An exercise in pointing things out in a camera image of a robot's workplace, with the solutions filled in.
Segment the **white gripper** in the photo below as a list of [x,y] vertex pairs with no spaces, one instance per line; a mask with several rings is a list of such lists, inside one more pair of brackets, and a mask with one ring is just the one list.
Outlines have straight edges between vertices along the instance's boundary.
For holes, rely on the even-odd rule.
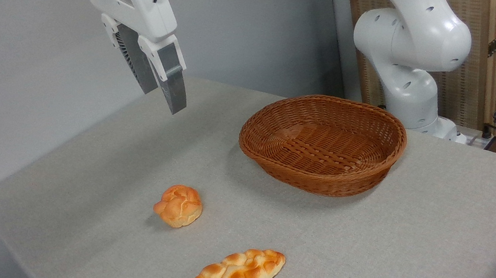
[[89,0],[99,10],[112,45],[144,94],[162,89],[171,114],[186,108],[186,69],[169,0]]

